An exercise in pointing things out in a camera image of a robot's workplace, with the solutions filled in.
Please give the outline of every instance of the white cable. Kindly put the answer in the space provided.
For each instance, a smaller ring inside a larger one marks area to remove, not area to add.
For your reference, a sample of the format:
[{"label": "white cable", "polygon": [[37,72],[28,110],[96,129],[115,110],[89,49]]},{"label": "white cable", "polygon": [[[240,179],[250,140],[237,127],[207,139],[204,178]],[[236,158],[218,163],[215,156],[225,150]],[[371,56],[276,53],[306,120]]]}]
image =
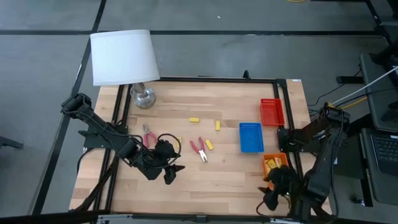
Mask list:
[{"label": "white cable", "polygon": [[395,67],[395,68],[393,68],[393,69],[391,69],[390,71],[388,71],[388,72],[385,73],[384,75],[380,76],[379,78],[375,79],[373,82],[371,82],[371,83],[367,84],[366,86],[364,86],[364,87],[362,87],[362,88],[356,90],[356,91],[353,92],[352,94],[346,95],[346,96],[344,96],[343,98],[340,98],[339,100],[334,101],[334,102],[332,103],[332,105],[335,105],[337,102],[339,102],[339,101],[341,101],[341,100],[343,100],[343,99],[345,99],[345,98],[348,98],[348,97],[350,97],[350,96],[352,96],[352,95],[354,95],[354,94],[356,94],[356,93],[358,93],[358,92],[364,90],[365,88],[371,86],[373,83],[379,81],[380,79],[382,79],[383,77],[385,77],[386,75],[390,74],[391,72],[393,72],[393,71],[395,71],[395,70],[397,70],[397,69],[398,69],[398,66]]}]

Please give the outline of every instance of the desk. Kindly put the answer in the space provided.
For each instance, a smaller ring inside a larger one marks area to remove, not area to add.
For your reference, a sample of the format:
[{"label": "desk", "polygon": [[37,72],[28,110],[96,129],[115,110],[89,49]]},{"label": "desk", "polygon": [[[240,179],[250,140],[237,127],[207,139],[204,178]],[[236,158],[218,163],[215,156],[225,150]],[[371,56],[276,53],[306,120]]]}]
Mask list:
[{"label": "desk", "polygon": [[[266,186],[262,180],[262,154],[240,153],[239,122],[260,122],[260,99],[274,98],[273,85],[213,82],[150,82],[146,85],[154,88],[157,102],[149,110],[130,104],[129,132],[143,135],[142,125],[146,124],[157,136],[162,133],[181,136],[182,156],[176,164],[186,168],[177,173],[171,185],[165,185],[163,174],[156,180],[147,180],[137,169],[120,162],[111,211],[257,216],[256,206],[263,196],[257,187]],[[287,80],[287,90],[294,125],[302,128],[310,119],[301,81]],[[126,89],[124,91],[123,97],[126,97]],[[278,91],[283,102],[282,89]],[[95,112],[105,121],[111,121],[117,92],[116,86],[104,86],[99,91]],[[285,105],[284,114],[287,120]],[[189,123],[189,117],[201,121]],[[216,119],[221,121],[221,131],[215,131]],[[276,128],[263,127],[262,131],[265,152],[279,152]],[[189,140],[198,144],[199,136],[210,139],[214,145],[212,151],[205,150],[207,164],[202,163],[189,144]],[[70,208],[79,206],[96,185],[103,154],[102,149],[97,149],[82,160]],[[305,173],[312,167],[315,157],[302,154],[301,158]],[[328,201],[323,208],[330,212]],[[276,211],[266,206],[260,209],[266,215],[285,216],[288,211],[284,198],[280,198]]]}]

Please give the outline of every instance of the orange container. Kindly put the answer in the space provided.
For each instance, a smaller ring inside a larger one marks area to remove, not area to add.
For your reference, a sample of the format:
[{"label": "orange container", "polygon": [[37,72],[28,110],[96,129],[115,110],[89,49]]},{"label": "orange container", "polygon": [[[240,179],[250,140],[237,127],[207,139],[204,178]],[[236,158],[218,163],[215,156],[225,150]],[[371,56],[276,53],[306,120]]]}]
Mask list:
[{"label": "orange container", "polygon": [[[278,157],[279,159],[281,159],[283,165],[289,166],[289,163],[287,162],[286,154],[284,154],[284,153],[264,154],[264,156],[262,157],[262,167],[264,169],[264,173],[265,173],[265,177],[266,178],[268,177],[268,172],[267,172],[267,169],[266,169],[266,160],[274,159],[275,157]],[[271,182],[268,182],[268,187],[270,189],[273,189],[274,185]]]}]

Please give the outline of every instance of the white lampshade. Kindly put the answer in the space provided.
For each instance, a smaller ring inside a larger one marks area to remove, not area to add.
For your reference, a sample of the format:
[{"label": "white lampshade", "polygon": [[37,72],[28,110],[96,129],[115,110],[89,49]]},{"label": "white lampshade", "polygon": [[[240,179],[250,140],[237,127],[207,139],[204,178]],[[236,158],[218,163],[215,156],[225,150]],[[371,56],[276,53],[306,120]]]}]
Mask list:
[{"label": "white lampshade", "polygon": [[90,40],[94,86],[140,83],[160,78],[148,30],[91,34]]}]

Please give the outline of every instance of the table lamp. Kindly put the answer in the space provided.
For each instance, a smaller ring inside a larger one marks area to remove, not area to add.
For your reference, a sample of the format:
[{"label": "table lamp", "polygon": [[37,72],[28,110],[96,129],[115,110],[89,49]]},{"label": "table lamp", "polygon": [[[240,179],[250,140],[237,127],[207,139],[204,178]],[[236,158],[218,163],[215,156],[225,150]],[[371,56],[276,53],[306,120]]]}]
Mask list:
[{"label": "table lamp", "polygon": [[130,94],[137,107],[153,106],[155,93],[143,84],[160,78],[149,31],[102,32],[90,40],[94,86],[133,83]]}]

